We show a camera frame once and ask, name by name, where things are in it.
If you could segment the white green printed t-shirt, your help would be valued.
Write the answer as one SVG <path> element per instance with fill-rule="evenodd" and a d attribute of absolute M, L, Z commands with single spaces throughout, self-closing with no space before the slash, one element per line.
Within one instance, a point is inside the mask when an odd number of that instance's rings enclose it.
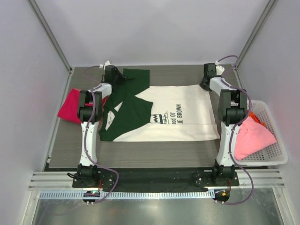
<path fill-rule="evenodd" d="M 199 85 L 151 86 L 150 71 L 124 69 L 104 105 L 103 142 L 193 142 L 220 138 L 208 91 Z"/>

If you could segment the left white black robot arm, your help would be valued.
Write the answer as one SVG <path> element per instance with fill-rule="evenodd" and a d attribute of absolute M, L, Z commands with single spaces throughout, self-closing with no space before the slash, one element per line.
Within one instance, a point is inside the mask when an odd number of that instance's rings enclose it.
<path fill-rule="evenodd" d="M 100 185 L 104 176 L 101 172 L 112 175 L 108 181 L 108 187 L 113 187 L 118 181 L 119 174 L 113 169 L 100 166 L 96 155 L 97 132 L 99 123 L 103 117 L 103 99 L 110 96 L 112 91 L 125 81 L 125 76 L 107 61 L 99 68 L 105 73 L 101 82 L 90 90 L 79 92 L 77 117 L 82 129 L 82 151 L 75 174 L 68 174 L 73 179 L 74 188 L 95 188 Z"/>

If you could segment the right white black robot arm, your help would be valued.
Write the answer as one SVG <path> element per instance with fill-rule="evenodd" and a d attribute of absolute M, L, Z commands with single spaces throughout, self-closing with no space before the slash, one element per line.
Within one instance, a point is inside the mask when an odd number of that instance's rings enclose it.
<path fill-rule="evenodd" d="M 248 97 L 243 89 L 233 87 L 221 75 L 222 67 L 215 63 L 203 66 L 200 87 L 219 96 L 217 116 L 221 124 L 219 152 L 211 172 L 204 172 L 199 184 L 227 186 L 237 181 L 235 169 L 240 165 L 234 158 L 235 145 L 240 127 L 248 116 Z"/>

